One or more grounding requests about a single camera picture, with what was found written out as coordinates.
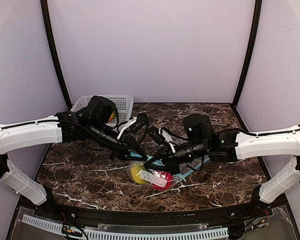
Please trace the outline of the red toy apple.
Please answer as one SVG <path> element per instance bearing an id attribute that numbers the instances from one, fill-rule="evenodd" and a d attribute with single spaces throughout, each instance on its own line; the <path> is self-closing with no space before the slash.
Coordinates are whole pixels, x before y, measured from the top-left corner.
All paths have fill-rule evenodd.
<path id="1" fill-rule="evenodd" d="M 157 177 L 157 179 L 151 185 L 155 190 L 168 190 L 174 182 L 174 177 L 169 172 L 155 171 L 154 175 Z"/>

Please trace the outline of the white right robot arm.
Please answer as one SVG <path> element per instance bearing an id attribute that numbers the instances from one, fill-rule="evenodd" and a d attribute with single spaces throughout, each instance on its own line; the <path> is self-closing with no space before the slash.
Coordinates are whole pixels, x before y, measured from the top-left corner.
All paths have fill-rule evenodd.
<path id="1" fill-rule="evenodd" d="M 268 132 L 248 132 L 231 128 L 216 133 L 210 118 L 191 114 L 182 121 L 188 141 L 178 146 L 165 146 L 145 162 L 147 169 L 156 169 L 154 162 L 162 161 L 161 171 L 180 173 L 180 165 L 208 156 L 217 163 L 232 163 L 254 157 L 289 155 L 288 164 L 273 178 L 253 191 L 253 202 L 271 204 L 279 195 L 300 182 L 300 123 Z"/>

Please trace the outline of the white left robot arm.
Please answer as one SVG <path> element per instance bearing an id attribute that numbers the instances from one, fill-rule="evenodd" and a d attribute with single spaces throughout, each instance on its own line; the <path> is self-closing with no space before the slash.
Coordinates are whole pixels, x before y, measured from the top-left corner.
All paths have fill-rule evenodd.
<path id="1" fill-rule="evenodd" d="M 36 206 L 51 204 L 54 201 L 51 191 L 22 172 L 12 162 L 9 153 L 50 144 L 92 140 L 111 150 L 113 158 L 130 160 L 130 151 L 135 150 L 142 160 L 146 160 L 147 155 L 140 146 L 143 140 L 129 135 L 129 132 L 135 133 L 142 128 L 149 128 L 145 113 L 120 122 L 116 104 L 97 95 L 75 111 L 0 124 L 0 182 Z"/>

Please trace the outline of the clear zip bag blue zipper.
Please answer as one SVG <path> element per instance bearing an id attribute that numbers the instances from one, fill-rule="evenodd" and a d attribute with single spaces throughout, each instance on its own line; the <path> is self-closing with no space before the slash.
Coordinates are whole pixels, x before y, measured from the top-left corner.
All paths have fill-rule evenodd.
<path id="1" fill-rule="evenodd" d="M 187 177 L 194 173 L 198 173 L 203 170 L 204 165 L 210 161 L 208 156 L 202 157 L 200 159 L 195 159 L 190 163 L 182 163 L 180 165 L 180 172 L 176 175 L 179 180 L 186 182 Z"/>

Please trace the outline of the clear zip bag yellow slider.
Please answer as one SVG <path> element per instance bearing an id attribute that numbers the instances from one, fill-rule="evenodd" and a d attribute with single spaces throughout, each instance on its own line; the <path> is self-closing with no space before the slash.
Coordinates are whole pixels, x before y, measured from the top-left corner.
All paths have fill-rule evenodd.
<path id="1" fill-rule="evenodd" d="M 126 173 L 127 173 L 127 175 L 129 176 L 129 178 L 130 178 L 132 181 L 134 181 L 134 180 L 132 179 L 130 170 L 131 170 L 131 166 L 132 166 L 132 165 L 135 165 L 135 164 L 143 164 L 143 165 L 144 165 L 144 161 L 130 161 L 130 166 L 129 166 L 128 169 L 126 170 Z M 142 184 L 139 184 L 139 185 L 144 186 L 144 187 L 149 188 L 149 189 L 154 189 L 154 188 L 152 187 L 152 183 L 154 183 L 155 180 L 157 179 L 157 177 L 156 177 L 155 174 L 154 174 L 154 172 L 156 172 L 156 171 L 159 171 L 159 170 L 153 170 L 153 169 L 147 169 L 147 168 L 145 168 L 145 170 L 142 171 L 140 177 L 141 177 L 143 180 L 147 181 L 147 184 L 143 184 L 143 185 L 142 185 Z M 156 190 L 156 191 L 168 191 L 168 190 L 171 190 L 177 183 L 180 183 L 181 181 L 183 181 L 183 180 L 180 180 L 180 179 L 178 179 L 177 177 L 175 177 L 175 175 L 172 175 L 172 176 L 173 176 L 173 178 L 174 178 L 174 181 L 173 181 L 173 184 L 171 185 L 171 187 L 170 187 L 169 189 L 167 189 L 167 190 L 156 190 L 156 189 L 154 189 L 154 190 Z"/>

